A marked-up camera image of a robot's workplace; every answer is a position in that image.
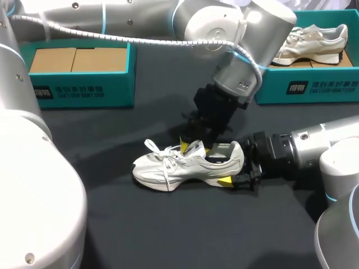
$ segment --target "shoe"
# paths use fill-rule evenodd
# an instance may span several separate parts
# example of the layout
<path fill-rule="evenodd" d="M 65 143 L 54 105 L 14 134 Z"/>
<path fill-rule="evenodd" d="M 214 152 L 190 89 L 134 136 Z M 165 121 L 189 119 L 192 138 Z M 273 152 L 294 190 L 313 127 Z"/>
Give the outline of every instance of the shoe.
<path fill-rule="evenodd" d="M 295 27 L 276 54 L 272 64 L 290 66 L 302 59 L 338 64 L 347 40 L 348 27 L 345 24 L 329 29 L 321 29 L 315 25 L 304 29 Z"/>
<path fill-rule="evenodd" d="M 222 187 L 218 179 L 237 175 L 244 162 L 243 150 L 236 141 L 215 144 L 207 153 L 200 140 L 191 143 L 184 153 L 176 150 L 180 146 L 160 151 L 151 140 L 145 145 L 152 153 L 138 158 L 132 173 L 139 183 L 159 191 L 171 192 L 188 179 Z"/>

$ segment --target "cardboard box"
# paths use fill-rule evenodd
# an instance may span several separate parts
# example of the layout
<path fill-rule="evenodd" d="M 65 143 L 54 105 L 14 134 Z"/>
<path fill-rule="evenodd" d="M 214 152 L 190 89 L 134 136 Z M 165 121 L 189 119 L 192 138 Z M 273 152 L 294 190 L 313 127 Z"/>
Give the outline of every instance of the cardboard box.
<path fill-rule="evenodd" d="M 348 43 L 337 66 L 314 61 L 288 68 L 269 66 L 256 94 L 258 104 L 339 103 L 359 101 L 359 13 L 357 10 L 296 11 L 297 26 L 348 26 Z"/>
<path fill-rule="evenodd" d="M 134 105 L 136 50 L 130 44 L 70 39 L 20 50 L 42 109 Z"/>

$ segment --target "black table surface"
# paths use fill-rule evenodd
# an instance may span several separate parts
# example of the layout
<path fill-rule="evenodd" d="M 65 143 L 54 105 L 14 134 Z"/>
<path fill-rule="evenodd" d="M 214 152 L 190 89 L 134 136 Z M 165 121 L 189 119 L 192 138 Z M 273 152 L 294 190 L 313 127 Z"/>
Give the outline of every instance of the black table surface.
<path fill-rule="evenodd" d="M 195 108 L 216 62 L 185 48 L 141 47 L 133 109 L 43 112 L 87 191 L 82 268 L 320 268 L 314 227 L 326 205 L 317 170 L 262 181 L 256 192 L 191 182 L 159 193 L 132 181 L 131 163 L 149 152 L 146 138 L 160 148 L 179 143 L 181 113 Z M 253 102 L 236 112 L 227 136 L 287 133 L 358 111 L 358 104 Z"/>

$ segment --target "shoe heel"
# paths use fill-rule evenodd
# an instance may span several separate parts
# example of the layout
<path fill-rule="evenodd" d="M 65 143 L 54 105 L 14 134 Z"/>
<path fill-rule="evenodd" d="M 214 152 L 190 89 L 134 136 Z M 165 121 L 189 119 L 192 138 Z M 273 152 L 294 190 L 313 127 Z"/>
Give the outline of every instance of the shoe heel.
<path fill-rule="evenodd" d="M 311 59 L 318 63 L 338 64 L 340 61 L 339 53 L 336 54 L 314 54 Z"/>

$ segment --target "shoe sole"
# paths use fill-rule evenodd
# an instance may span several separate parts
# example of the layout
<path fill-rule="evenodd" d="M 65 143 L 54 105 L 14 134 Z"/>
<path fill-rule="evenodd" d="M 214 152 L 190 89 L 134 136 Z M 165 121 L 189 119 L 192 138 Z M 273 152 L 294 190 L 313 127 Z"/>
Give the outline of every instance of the shoe sole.
<path fill-rule="evenodd" d="M 162 191 L 162 192 L 172 192 L 174 191 L 181 183 L 185 182 L 175 182 L 175 183 L 171 183 L 170 186 L 167 186 L 167 184 L 154 184 L 154 183 L 148 183 L 145 181 L 142 181 L 136 177 L 134 177 L 140 184 L 142 184 L 143 186 L 146 186 L 148 188 L 151 189 L 155 189 L 157 191 Z M 225 187 L 223 185 L 221 185 L 220 183 L 218 183 L 218 178 L 211 178 L 211 179 L 201 179 L 203 182 L 207 183 L 210 186 L 213 187 Z"/>
<path fill-rule="evenodd" d="M 303 61 L 303 60 L 310 60 L 317 63 L 324 63 L 324 64 L 333 64 L 338 65 L 342 57 L 343 52 L 335 53 L 335 54 L 317 54 L 317 53 L 307 53 L 300 55 L 294 58 L 274 58 L 272 64 L 275 66 L 290 66 L 295 62 Z"/>

